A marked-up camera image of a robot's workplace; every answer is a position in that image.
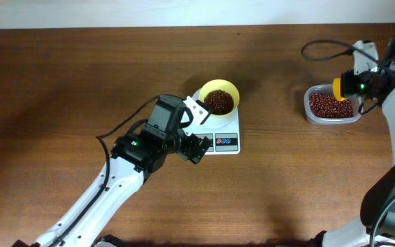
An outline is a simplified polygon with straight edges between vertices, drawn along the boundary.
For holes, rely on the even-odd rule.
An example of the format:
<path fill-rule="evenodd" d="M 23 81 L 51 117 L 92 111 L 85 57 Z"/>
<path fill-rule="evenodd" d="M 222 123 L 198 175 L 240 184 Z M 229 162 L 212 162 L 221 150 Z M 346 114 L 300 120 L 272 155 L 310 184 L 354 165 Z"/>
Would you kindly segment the yellow measuring scoop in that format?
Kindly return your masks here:
<path fill-rule="evenodd" d="M 342 96 L 342 86 L 341 86 L 341 79 L 340 78 L 335 78 L 333 80 L 333 96 L 338 102 L 342 102 L 346 100 L 345 97 Z"/>

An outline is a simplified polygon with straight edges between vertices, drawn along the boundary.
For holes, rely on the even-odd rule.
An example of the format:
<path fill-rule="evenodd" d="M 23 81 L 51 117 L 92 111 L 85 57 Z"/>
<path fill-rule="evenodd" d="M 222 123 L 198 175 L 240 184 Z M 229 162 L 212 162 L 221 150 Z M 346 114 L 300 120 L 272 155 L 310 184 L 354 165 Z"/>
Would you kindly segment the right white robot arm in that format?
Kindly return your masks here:
<path fill-rule="evenodd" d="M 373 99 L 372 109 L 381 108 L 387 120 L 392 144 L 392 168 L 365 194 L 359 217 L 333 231 L 322 231 L 309 246 L 395 246 L 395 38 L 379 58 L 375 44 L 359 40 L 350 45 L 330 40 L 346 48 L 353 68 L 333 82 L 335 99 Z"/>

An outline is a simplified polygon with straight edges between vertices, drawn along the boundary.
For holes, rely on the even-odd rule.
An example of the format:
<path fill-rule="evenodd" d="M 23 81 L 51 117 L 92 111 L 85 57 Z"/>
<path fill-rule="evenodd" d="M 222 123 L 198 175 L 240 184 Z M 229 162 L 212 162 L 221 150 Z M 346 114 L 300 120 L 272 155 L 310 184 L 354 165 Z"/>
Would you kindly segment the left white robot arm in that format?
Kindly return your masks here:
<path fill-rule="evenodd" d="M 91 246 L 121 205 L 160 169 L 170 154 L 197 164 L 211 141 L 188 130 L 203 124 L 211 108 L 191 97 L 157 95 L 147 119 L 140 119 L 120 136 L 111 149 L 101 143 L 106 163 L 88 189 L 33 246 Z"/>

